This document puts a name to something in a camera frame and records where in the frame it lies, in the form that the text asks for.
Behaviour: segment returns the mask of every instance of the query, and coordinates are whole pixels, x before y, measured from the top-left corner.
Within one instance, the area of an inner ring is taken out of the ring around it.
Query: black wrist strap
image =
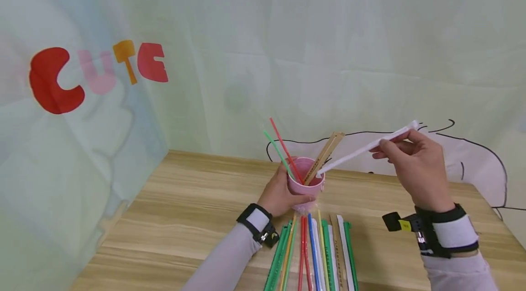
[[[389,232],[401,230],[414,232],[421,255],[449,259],[454,253],[471,252],[479,248],[478,241],[475,241],[472,244],[450,248],[443,247],[442,244],[440,244],[433,224],[456,222],[457,220],[464,218],[466,216],[466,211],[464,211],[459,204],[455,204],[453,210],[443,213],[427,211],[419,207],[415,207],[415,210],[416,213],[405,218],[400,218],[398,212],[391,212],[384,215],[382,218],[384,219]]]
[[[415,210],[416,214],[422,219],[422,233],[425,236],[427,243],[429,243],[429,248],[432,249],[433,256],[449,259],[454,253],[471,252],[479,248],[478,241],[472,244],[451,248],[443,247],[442,244],[440,244],[433,224],[444,224],[464,218],[466,211],[464,211],[460,204],[455,203],[453,209],[441,213],[424,210],[417,206],[415,207]]]
[[[252,212],[256,209],[261,211],[267,216],[267,218],[269,218],[269,222],[262,231],[257,230],[257,228],[255,228],[254,225],[252,225],[252,223],[247,220],[247,218],[249,218]],[[239,215],[236,221],[248,228],[248,230],[252,233],[253,239],[257,243],[265,243],[267,246],[273,247],[274,244],[276,244],[279,240],[279,234],[276,232],[276,229],[274,228],[270,219],[272,219],[272,215],[268,211],[263,209],[260,205],[252,203],[245,209],[245,211],[242,212],[241,215]]]

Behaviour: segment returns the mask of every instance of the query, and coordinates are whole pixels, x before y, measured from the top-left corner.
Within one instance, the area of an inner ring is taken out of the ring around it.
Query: red letter
[[[157,43],[143,43],[137,55],[139,73],[148,80],[155,82],[168,82],[168,76],[163,62],[155,57],[164,58],[163,46]]]
[[[133,73],[132,64],[129,58],[135,56],[135,47],[132,40],[124,40],[118,42],[113,46],[113,52],[115,52],[115,58],[118,63],[125,63],[126,69],[128,69],[128,75],[130,77],[131,84],[137,83],[135,74]]]
[[[77,51],[79,55],[80,67],[84,72],[84,78],[88,82],[88,86],[94,94],[107,94],[115,87],[117,79],[115,79],[115,72],[113,64],[111,63],[111,52],[103,51],[100,54],[102,65],[104,67],[104,74],[99,75],[97,69],[93,64],[91,54],[87,50]]]
[[[80,85],[71,90],[58,85],[58,73],[68,60],[69,53],[63,48],[44,49],[31,59],[31,89],[42,108],[53,114],[75,110],[84,101],[84,90]]]

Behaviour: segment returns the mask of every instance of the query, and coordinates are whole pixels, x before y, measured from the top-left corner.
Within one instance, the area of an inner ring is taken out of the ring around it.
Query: yellow label
[[[411,223],[409,221],[400,219],[398,222],[400,222],[402,231],[411,232]]]

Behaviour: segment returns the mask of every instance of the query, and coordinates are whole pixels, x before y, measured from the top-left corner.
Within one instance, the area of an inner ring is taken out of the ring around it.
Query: orange letter
[[[164,58],[163,46],[158,43],[142,43],[137,54],[139,73],[148,80],[168,82],[168,76],[163,62],[155,57]]]
[[[133,45],[132,40],[124,40],[118,42],[113,46],[113,52],[115,52],[115,58],[118,63],[125,63],[126,69],[128,69],[128,75],[130,77],[131,84],[137,83],[135,74],[133,73],[132,64],[130,63],[129,58],[135,56],[135,46]]]
[[[63,114],[75,110],[84,101],[84,90],[78,85],[71,90],[62,89],[57,82],[58,73],[69,60],[63,48],[48,48],[31,59],[30,86],[38,103],[48,112]]]

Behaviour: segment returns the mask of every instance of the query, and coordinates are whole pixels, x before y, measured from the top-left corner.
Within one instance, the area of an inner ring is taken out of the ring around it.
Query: black outline drawing
[[[502,166],[502,169],[504,170],[504,175],[505,175],[505,192],[504,192],[504,204],[501,205],[501,206],[493,206],[491,208],[497,210],[498,212],[498,215],[500,216],[500,218],[502,219],[502,214],[500,213],[499,209],[511,209],[511,210],[518,210],[518,211],[526,211],[526,208],[525,209],[521,209],[521,208],[515,208],[515,207],[507,207],[506,204],[508,202],[508,171],[506,171],[506,167],[504,166],[504,163],[502,163],[502,160],[500,159],[500,157],[498,155],[496,155],[496,153],[494,151],[492,151],[491,149],[487,148],[486,146],[484,145],[481,145],[479,143],[475,143],[475,142],[472,142],[472,141],[469,141],[465,138],[458,138],[458,137],[454,137],[454,136],[448,136],[448,135],[444,135],[442,133],[439,133],[440,131],[444,131],[446,129],[449,129],[451,127],[453,127],[456,122],[452,119],[447,119],[451,122],[451,125],[445,127],[445,128],[442,128],[442,129],[437,129],[437,130],[434,130],[434,131],[429,131],[429,133],[435,133],[437,135],[440,135],[440,136],[444,136],[444,137],[447,137],[447,138],[453,138],[453,139],[457,139],[457,140],[461,140],[461,141],[466,141],[468,143],[473,143],[473,145],[477,145],[477,146],[481,146],[482,148],[488,150],[489,152],[491,152],[498,160],[499,160],[499,163],[500,165]],[[426,128],[428,127],[427,125],[423,125],[423,126],[420,126],[418,128],[418,130],[420,129],[423,129],[423,128]],[[391,132],[379,132],[379,131],[360,131],[360,132],[352,132],[350,134],[345,134],[345,136],[352,136],[352,135],[357,135],[357,134],[362,134],[362,133],[374,133],[374,134],[390,134]],[[288,140],[288,139],[283,139],[284,142],[291,142],[291,143],[319,143],[319,142],[322,142],[326,139],[329,139],[329,137],[327,138],[322,138],[318,141],[315,141],[315,142],[297,142],[297,141],[291,141],[291,140]],[[269,149],[269,145],[270,145],[270,142],[267,144],[267,156],[268,156],[268,159],[273,162],[273,160],[270,158],[270,154],[268,152],[268,149]],[[462,166],[462,177],[461,177],[461,180],[464,180],[464,162],[460,162],[460,165]]]

